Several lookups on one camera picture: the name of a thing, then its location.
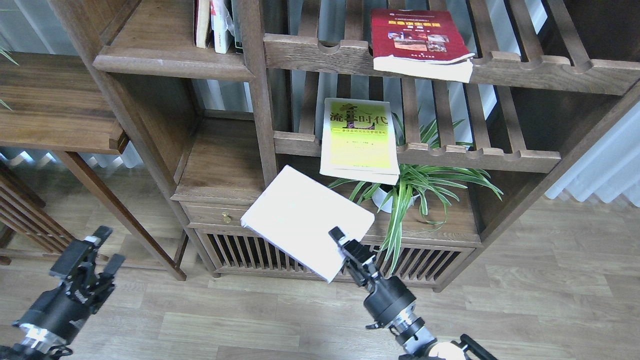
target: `drawer knob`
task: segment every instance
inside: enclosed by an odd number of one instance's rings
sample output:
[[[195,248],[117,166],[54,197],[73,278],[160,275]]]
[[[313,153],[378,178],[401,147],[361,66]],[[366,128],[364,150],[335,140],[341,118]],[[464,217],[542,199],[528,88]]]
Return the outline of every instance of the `drawer knob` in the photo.
[[[227,212],[222,213],[222,221],[225,224],[228,224],[228,223],[231,222],[231,217],[229,216],[229,213],[227,213]]]

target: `wooden floor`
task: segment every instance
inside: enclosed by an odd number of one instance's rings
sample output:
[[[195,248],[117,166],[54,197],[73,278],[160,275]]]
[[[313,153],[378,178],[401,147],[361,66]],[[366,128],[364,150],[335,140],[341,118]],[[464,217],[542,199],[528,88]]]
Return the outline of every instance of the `wooden floor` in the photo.
[[[108,212],[64,171],[16,171],[47,211],[84,236],[116,228],[106,251],[143,256]],[[142,169],[98,170],[154,236],[180,234]],[[441,340],[466,332],[499,359],[638,359],[640,209],[540,199],[441,293],[412,289],[416,313]],[[16,239],[17,246],[28,246]],[[42,291],[56,286],[51,262],[0,267],[0,342]],[[160,270],[123,268],[117,288],[72,344],[71,359],[397,359],[388,331],[367,331],[364,290],[224,275],[212,279],[186,257],[186,282]]]

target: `white flower pot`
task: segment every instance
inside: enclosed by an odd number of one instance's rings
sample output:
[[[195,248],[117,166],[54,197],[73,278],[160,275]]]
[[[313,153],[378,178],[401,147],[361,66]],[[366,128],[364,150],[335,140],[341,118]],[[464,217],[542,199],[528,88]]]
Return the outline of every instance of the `white flower pot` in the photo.
[[[382,205],[382,202],[385,200],[385,197],[387,197],[387,194],[388,193],[385,190],[382,190],[381,188],[377,188],[376,191],[371,196],[371,200],[373,200],[373,203],[380,210],[391,214],[391,210],[393,208],[393,203],[394,203],[393,197],[389,198],[389,200],[385,203],[384,206],[380,206]],[[413,206],[413,204],[415,203],[415,201],[418,199],[419,196],[420,194],[411,198],[411,201],[409,201],[409,207]]]

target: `book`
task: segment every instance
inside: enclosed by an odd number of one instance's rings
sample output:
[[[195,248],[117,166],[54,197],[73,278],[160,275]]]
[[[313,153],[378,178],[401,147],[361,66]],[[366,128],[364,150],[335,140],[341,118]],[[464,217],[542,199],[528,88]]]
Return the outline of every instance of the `book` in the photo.
[[[240,223],[331,282],[344,255],[329,230],[338,226],[349,239],[360,240],[373,220],[369,211],[287,165]]]
[[[231,17],[234,19],[234,44],[236,46],[236,52],[242,54],[244,51],[242,48],[242,28],[240,27],[238,16],[237,0],[231,0]]]
[[[211,0],[211,29],[213,30],[213,49],[216,53],[226,54],[231,46],[233,19],[229,13],[229,0]]]
[[[397,183],[396,134],[388,102],[324,100],[320,174]]]
[[[206,48],[211,38],[210,0],[193,1],[193,44]]]
[[[371,10],[373,69],[468,83],[470,53],[451,14],[427,10]]]

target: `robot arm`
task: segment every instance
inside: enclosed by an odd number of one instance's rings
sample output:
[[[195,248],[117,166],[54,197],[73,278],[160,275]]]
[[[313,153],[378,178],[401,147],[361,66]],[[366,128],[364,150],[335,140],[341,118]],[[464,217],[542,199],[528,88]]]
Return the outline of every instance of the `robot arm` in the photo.
[[[488,351],[466,334],[460,343],[438,342],[427,330],[415,309],[415,296],[397,277],[385,279],[376,266],[376,255],[356,240],[349,240],[338,227],[329,231],[346,256],[346,268],[358,286],[369,291],[364,306],[374,319],[367,329],[388,328],[406,355],[400,359],[466,360],[470,350],[482,360],[495,360]]]
[[[67,345],[111,295],[115,273],[125,259],[115,254],[104,271],[95,274],[98,249],[112,231],[100,226],[84,240],[71,242],[49,271],[60,279],[58,287],[43,292],[13,323],[26,333],[25,338],[12,348],[0,347],[0,360],[59,359],[73,353]]]

